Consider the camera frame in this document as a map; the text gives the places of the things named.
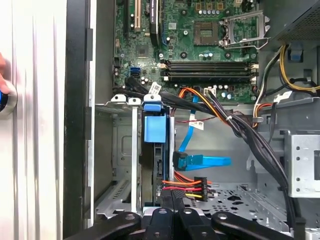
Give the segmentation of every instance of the white side panel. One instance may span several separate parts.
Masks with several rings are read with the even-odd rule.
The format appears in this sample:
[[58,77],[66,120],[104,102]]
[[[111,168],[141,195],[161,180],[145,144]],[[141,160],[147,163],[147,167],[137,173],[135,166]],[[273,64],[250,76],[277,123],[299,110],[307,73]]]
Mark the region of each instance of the white side panel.
[[1,239],[62,239],[67,0],[0,9],[4,77],[18,93],[0,120]]

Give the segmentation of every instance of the screw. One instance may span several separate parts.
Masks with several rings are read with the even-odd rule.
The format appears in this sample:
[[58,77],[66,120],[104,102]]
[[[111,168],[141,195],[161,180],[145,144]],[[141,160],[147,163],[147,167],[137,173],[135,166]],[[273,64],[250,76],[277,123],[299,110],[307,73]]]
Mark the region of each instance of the screw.
[[221,220],[226,220],[227,219],[227,215],[220,213],[218,214],[218,218],[220,218]]
[[165,209],[160,209],[159,213],[160,213],[160,214],[166,214],[167,211],[166,211]]
[[133,214],[128,214],[126,217],[125,217],[126,220],[133,220],[135,219],[135,216]]
[[185,209],[185,210],[183,210],[183,212],[184,212],[185,214],[191,214],[191,213],[192,213],[192,211],[191,211],[190,209]]

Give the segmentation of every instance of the green circuit board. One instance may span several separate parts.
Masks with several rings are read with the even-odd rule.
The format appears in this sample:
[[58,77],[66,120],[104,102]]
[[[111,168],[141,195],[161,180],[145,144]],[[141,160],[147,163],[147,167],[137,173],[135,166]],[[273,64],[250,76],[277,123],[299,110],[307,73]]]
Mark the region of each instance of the green circuit board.
[[[152,82],[162,85],[166,90],[178,95],[181,87],[204,88],[217,85],[216,97],[223,103],[253,103],[255,95],[250,82],[225,83],[215,82],[209,85],[201,82],[188,82],[185,84],[172,84],[164,81],[161,76],[161,58],[176,62],[196,61],[207,62],[257,62],[257,51],[255,48],[226,50],[217,45],[201,45],[195,40],[195,32],[198,25],[212,23],[213,31],[201,30],[200,37],[206,35],[215,36],[215,40],[222,39],[223,32],[218,30],[220,21],[227,16],[242,14],[242,8],[235,5],[236,0],[192,0],[188,6],[188,0],[160,0],[163,4],[162,17],[162,41],[160,47],[155,47],[150,38],[150,17],[145,14],[150,0],[141,0],[141,28],[135,31],[131,28],[127,37],[124,37],[124,14],[135,14],[135,0],[129,0],[129,8],[126,11],[122,1],[117,1],[115,9],[115,48],[114,56],[119,60],[119,71],[114,77],[114,85],[124,86],[125,78],[130,75],[131,67],[141,68],[139,81],[149,88]],[[252,38],[257,35],[257,20],[249,18],[239,21],[234,26],[234,37],[236,40]]]

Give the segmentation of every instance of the finger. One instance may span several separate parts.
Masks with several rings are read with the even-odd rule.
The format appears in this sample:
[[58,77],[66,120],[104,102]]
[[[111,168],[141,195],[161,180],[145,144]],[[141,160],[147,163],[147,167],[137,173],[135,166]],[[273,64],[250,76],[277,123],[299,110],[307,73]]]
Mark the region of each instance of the finger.
[[2,92],[3,94],[10,93],[10,89],[8,88],[6,81],[4,80],[1,74],[0,74],[0,92]]
[[0,74],[4,74],[3,71],[5,70],[5,66],[6,66],[6,61],[2,57],[2,54],[0,52]]

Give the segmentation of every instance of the motherboard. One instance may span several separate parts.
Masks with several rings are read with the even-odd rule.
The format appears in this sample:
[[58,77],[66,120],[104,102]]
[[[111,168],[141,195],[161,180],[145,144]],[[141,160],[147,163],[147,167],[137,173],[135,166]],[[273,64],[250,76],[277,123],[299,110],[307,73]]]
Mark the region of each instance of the motherboard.
[[[254,103],[257,50],[225,47],[232,16],[257,10],[256,0],[117,0],[114,85],[135,77],[178,95],[183,87],[211,91],[222,103]],[[257,35],[257,19],[232,22],[235,41]]]

